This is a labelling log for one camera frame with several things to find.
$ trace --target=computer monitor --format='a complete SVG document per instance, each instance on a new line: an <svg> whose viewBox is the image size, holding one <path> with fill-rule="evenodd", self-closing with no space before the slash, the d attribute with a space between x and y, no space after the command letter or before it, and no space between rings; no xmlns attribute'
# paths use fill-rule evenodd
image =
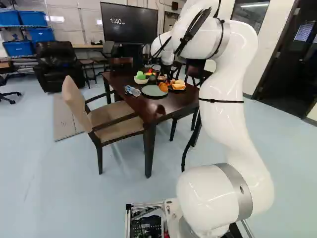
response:
<svg viewBox="0 0 317 238"><path fill-rule="evenodd" d="M157 36L158 10L101 2L106 41L150 44Z"/></svg>

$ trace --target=plastic bottle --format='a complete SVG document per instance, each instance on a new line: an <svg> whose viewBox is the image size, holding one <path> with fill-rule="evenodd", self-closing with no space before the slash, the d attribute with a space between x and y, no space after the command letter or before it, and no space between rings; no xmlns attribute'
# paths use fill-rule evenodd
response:
<svg viewBox="0 0 317 238"><path fill-rule="evenodd" d="M131 87L127 85L124 87L125 92L132 94L134 97L139 97L141 95L141 91L137 88Z"/></svg>

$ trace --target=door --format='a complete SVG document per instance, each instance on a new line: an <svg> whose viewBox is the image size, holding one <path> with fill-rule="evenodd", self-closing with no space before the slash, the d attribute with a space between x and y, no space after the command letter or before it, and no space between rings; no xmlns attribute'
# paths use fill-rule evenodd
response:
<svg viewBox="0 0 317 238"><path fill-rule="evenodd" d="M164 15L163 32L170 31L179 17L178 13L166 11Z"/></svg>
<svg viewBox="0 0 317 238"><path fill-rule="evenodd" d="M317 96L317 3L301 1L254 98L303 118Z"/></svg>

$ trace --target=tabletop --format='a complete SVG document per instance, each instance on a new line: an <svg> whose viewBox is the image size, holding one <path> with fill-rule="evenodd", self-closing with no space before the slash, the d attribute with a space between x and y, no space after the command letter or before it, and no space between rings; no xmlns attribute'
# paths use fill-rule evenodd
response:
<svg viewBox="0 0 317 238"><path fill-rule="evenodd" d="M145 124L159 123L161 121L186 114L199 106L199 89L186 84L183 92L169 92L165 98L149 99L140 95L134 97L125 95L124 86L141 88L134 82L135 72L104 72L104 80L114 89L114 91L139 115Z"/></svg>
<svg viewBox="0 0 317 238"><path fill-rule="evenodd" d="M84 48L84 49L89 49L89 48L103 48L103 45L88 45L88 44L73 44L73 48Z"/></svg>

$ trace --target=dark wood table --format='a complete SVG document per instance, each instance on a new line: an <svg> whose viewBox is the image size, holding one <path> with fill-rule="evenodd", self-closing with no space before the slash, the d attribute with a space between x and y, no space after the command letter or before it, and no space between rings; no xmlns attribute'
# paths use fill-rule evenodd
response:
<svg viewBox="0 0 317 238"><path fill-rule="evenodd" d="M145 176L149 178L152 173L156 125L174 117L184 117L194 113L195 109L199 107L199 89L186 84L184 92L169 92L165 98L157 100L146 98L143 95L139 97L125 95L124 86L126 85L138 89L144 86L134 82L135 74L136 72L101 73L106 92L110 91L109 86L111 85L117 96L122 98L144 122ZM111 103L110 96L107 97L107 103Z"/></svg>

